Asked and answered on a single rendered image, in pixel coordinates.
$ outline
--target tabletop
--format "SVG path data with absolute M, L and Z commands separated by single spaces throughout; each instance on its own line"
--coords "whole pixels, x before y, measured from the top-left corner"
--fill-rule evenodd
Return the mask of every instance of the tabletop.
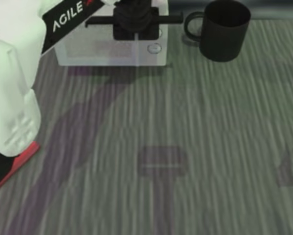
M 150 154 L 185 165 L 171 234 L 293 235 L 293 20 L 251 21 L 229 63 L 180 26 L 165 67 L 67 68 L 51 51 L 34 89 L 41 150 L 0 189 L 0 235 L 154 235 Z

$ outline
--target white robotic arm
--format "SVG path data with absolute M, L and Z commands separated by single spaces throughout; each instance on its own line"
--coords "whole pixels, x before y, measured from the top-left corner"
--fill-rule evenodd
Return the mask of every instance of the white robotic arm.
M 19 155 L 39 131 L 41 113 L 32 86 L 41 55 L 104 4 L 117 1 L 120 0 L 0 0 L 1 154 Z M 45 12 L 61 16 L 62 20 L 49 19 L 52 25 L 47 25 Z M 64 21 L 78 13 L 80 17 L 71 20 L 63 33 L 47 38 L 55 33 L 56 25 L 65 28 Z

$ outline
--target mug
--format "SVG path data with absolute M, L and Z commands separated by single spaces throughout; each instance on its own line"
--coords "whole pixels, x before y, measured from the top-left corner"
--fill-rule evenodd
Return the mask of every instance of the mug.
M 189 31 L 189 23 L 203 18 L 199 36 Z M 204 12 L 193 12 L 184 20 L 186 36 L 200 43 L 201 53 L 216 62 L 235 59 L 242 44 L 251 19 L 250 10 L 235 0 L 215 0 L 210 2 Z

